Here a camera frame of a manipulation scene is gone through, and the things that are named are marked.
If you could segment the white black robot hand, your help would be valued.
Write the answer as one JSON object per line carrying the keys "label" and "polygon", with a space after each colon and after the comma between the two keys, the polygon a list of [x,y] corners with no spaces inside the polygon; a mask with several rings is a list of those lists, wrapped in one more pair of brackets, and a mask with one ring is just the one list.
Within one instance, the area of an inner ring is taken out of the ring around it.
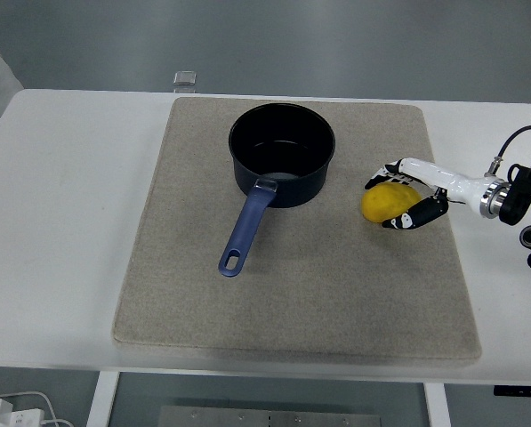
{"label": "white black robot hand", "polygon": [[469,178],[443,166],[406,157],[384,165],[368,181],[366,188],[371,189],[387,181],[406,185],[419,182],[435,191],[405,212],[384,220],[382,226],[387,229],[412,230],[422,227],[446,214],[450,203],[467,205],[472,212],[488,219],[497,216],[492,203],[501,181],[494,176]]}

